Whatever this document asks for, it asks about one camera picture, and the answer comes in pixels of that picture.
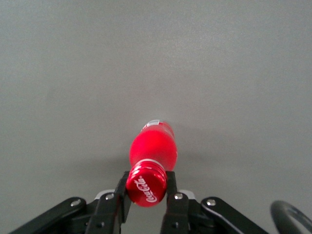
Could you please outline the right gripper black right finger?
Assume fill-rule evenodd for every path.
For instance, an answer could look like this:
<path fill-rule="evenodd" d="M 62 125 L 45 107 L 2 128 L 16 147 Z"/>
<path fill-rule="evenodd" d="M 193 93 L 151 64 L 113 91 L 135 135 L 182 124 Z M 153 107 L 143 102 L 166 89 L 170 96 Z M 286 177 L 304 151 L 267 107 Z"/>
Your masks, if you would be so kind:
<path fill-rule="evenodd" d="M 178 190 L 174 172 L 167 171 L 166 212 L 162 234 L 265 234 L 266 231 L 218 197 L 198 202 L 194 193 Z"/>

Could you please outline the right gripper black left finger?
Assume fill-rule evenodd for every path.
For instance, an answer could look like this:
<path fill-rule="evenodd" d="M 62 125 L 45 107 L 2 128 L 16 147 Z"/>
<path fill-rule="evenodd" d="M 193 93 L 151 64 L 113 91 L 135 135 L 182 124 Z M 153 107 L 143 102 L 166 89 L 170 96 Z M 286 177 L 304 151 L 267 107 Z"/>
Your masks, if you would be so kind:
<path fill-rule="evenodd" d="M 119 234 L 131 206 L 126 192 L 129 172 L 115 189 L 104 190 L 87 203 L 71 197 L 13 230 L 12 234 Z"/>

